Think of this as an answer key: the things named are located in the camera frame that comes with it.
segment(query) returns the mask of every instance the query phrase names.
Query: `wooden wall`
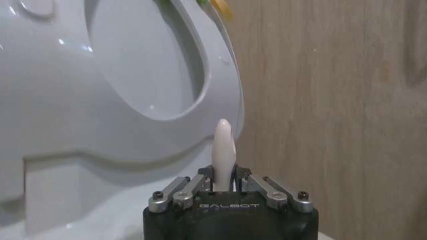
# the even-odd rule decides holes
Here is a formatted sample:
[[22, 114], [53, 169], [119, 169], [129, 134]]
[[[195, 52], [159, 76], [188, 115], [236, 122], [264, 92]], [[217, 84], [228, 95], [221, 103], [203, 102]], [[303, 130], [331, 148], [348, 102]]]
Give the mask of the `wooden wall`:
[[427, 1], [228, 4], [239, 163], [311, 193], [336, 240], [425, 240]]

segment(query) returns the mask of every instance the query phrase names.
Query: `toilet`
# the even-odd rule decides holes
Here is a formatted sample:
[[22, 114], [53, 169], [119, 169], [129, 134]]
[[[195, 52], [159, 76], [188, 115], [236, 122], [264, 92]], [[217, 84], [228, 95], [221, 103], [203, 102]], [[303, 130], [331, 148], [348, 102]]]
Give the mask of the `toilet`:
[[0, 239], [139, 240], [153, 191], [244, 124], [211, 4], [0, 2]]

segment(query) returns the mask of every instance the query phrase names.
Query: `bolt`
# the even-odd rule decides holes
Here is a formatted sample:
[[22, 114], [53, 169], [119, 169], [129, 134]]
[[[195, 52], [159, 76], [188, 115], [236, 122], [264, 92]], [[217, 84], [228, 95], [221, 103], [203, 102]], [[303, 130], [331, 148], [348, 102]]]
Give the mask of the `bolt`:
[[187, 193], [187, 192], [179, 192], [176, 195], [177, 195], [179, 197], [181, 197], [181, 198], [188, 197], [188, 193]]
[[155, 191], [152, 193], [152, 199], [156, 201], [159, 199], [163, 199], [163, 191]]
[[285, 196], [284, 196], [284, 194], [283, 194], [281, 192], [273, 192], [273, 193], [271, 193], [271, 197], [272, 197], [273, 199], [281, 199], [281, 198], [284, 198]]
[[308, 192], [305, 192], [305, 191], [300, 191], [299, 193], [297, 193], [297, 199], [299, 200], [303, 200], [303, 201], [307, 201], [308, 200]]

